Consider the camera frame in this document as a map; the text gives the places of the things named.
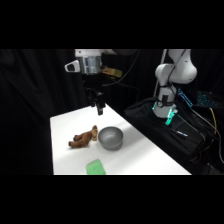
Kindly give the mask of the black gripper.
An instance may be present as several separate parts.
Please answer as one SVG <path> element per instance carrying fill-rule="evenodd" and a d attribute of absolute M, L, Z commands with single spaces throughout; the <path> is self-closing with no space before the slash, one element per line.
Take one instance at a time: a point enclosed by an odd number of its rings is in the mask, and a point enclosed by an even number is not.
<path fill-rule="evenodd" d="M 95 89 L 87 88 L 87 98 L 92 107 L 96 105 L 98 116 L 103 115 L 103 109 L 105 107 L 104 94 Z"/>

